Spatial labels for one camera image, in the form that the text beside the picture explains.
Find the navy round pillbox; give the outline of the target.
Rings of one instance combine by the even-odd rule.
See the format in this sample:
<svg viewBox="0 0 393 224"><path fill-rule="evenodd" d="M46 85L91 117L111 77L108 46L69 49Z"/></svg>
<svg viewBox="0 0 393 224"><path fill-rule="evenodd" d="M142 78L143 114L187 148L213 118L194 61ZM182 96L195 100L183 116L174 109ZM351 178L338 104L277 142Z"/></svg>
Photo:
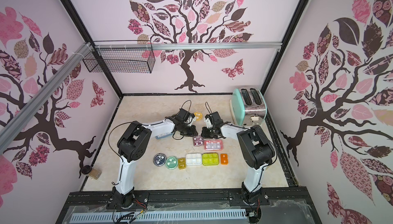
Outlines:
<svg viewBox="0 0 393 224"><path fill-rule="evenodd" d="M167 157L163 153L158 153L153 158L153 163L155 166L161 167L164 166L166 163Z"/></svg>

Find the teal rectangular pillbox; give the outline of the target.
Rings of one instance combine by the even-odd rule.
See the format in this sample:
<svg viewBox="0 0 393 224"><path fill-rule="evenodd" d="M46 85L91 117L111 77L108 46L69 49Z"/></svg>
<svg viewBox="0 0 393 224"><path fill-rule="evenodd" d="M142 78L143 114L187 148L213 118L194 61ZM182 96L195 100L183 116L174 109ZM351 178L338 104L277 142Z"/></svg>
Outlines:
<svg viewBox="0 0 393 224"><path fill-rule="evenodd" d="M161 135L157 135L157 136L155 136L155 138L157 140L160 140L160 139L163 139L163 138L166 138L166 137L171 137L172 135L173 135L172 132L168 132L168 133L163 133Z"/></svg>

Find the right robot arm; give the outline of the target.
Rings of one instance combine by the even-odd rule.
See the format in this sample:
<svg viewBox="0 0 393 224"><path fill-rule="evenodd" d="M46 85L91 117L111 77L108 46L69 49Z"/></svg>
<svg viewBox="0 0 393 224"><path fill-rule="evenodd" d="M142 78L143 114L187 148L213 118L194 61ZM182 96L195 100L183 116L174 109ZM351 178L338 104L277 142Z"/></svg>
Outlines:
<svg viewBox="0 0 393 224"><path fill-rule="evenodd" d="M205 127L201 136L205 139L233 139L238 141L243 158L249 166L242 183L245 197L251 197L261 189L264 171L274 163L276 150L259 125L242 127L225 122L218 112L204 117Z"/></svg>

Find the magenta small pillbox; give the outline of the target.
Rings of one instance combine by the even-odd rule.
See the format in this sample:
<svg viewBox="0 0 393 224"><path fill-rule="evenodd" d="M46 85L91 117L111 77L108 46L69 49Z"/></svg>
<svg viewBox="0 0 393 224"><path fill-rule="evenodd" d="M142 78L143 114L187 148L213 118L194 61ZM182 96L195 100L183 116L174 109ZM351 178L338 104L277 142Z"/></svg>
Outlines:
<svg viewBox="0 0 393 224"><path fill-rule="evenodd" d="M195 136L192 138L194 147L204 146L204 139L201 136Z"/></svg>

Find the lime green square pillbox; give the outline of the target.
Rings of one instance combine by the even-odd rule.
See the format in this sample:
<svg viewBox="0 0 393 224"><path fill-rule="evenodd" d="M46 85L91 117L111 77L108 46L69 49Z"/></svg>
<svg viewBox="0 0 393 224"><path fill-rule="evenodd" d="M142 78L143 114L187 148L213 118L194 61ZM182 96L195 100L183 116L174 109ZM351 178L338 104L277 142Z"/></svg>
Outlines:
<svg viewBox="0 0 393 224"><path fill-rule="evenodd" d="M204 153L202 154L203 166L216 166L220 163L219 155L217 153Z"/></svg>

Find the white square pillbox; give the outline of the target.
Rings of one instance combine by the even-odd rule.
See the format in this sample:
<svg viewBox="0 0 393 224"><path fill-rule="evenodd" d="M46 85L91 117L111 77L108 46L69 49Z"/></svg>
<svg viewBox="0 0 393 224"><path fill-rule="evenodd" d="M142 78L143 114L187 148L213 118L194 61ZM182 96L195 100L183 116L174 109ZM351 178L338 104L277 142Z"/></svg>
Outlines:
<svg viewBox="0 0 393 224"><path fill-rule="evenodd" d="M200 166L202 165L202 154L201 153L188 153L186 155L186 166Z"/></svg>

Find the pink rectangular pillbox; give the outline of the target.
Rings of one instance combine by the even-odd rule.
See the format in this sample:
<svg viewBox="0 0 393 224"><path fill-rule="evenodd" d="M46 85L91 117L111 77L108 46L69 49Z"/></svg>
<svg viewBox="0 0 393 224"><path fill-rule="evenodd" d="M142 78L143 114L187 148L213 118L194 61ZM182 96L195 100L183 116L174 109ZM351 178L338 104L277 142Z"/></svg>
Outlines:
<svg viewBox="0 0 393 224"><path fill-rule="evenodd" d="M222 140L205 140L204 141L204 149L205 151L216 151L223 149L223 141Z"/></svg>

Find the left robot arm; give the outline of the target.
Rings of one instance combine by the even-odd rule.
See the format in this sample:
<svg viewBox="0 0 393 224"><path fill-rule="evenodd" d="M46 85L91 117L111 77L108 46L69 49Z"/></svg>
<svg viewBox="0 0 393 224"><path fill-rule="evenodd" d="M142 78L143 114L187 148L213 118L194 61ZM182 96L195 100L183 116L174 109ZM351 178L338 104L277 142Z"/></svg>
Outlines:
<svg viewBox="0 0 393 224"><path fill-rule="evenodd" d="M144 155L151 137L179 132L183 137L197 136L193 113L181 108L172 116L153 123L142 124L132 121L117 142L120 166L113 196L119 201L132 201L136 163Z"/></svg>

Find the yellow small pillbox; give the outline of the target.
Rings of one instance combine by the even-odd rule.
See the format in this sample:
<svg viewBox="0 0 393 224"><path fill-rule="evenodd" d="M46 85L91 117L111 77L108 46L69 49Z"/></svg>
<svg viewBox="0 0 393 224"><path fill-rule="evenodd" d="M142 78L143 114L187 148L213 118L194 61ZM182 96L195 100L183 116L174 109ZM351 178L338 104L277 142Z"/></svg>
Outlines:
<svg viewBox="0 0 393 224"><path fill-rule="evenodd" d="M178 168L180 170L186 168L186 158L184 158L184 157L178 158Z"/></svg>

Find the orange two-cell pillbox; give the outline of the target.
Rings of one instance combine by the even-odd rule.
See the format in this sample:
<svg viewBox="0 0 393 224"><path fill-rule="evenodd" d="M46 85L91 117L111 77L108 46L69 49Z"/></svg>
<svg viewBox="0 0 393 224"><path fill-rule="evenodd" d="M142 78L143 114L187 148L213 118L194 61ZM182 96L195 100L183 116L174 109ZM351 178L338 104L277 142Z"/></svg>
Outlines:
<svg viewBox="0 0 393 224"><path fill-rule="evenodd" d="M228 155L226 153L220 154L221 165L228 165Z"/></svg>

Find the green round pillbox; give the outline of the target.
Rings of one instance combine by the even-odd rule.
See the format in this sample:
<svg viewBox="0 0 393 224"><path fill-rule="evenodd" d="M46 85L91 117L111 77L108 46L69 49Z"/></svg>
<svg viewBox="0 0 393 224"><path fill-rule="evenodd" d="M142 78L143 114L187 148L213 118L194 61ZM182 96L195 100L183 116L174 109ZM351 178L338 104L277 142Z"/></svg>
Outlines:
<svg viewBox="0 0 393 224"><path fill-rule="evenodd" d="M179 161L178 161L178 158L177 158L177 157L175 157L175 156L170 156L170 157L168 157L168 158L166 159L165 166L166 166L167 169L169 169L169 170L174 170L174 169L176 169L176 168L178 167L178 163L179 163Z"/></svg>

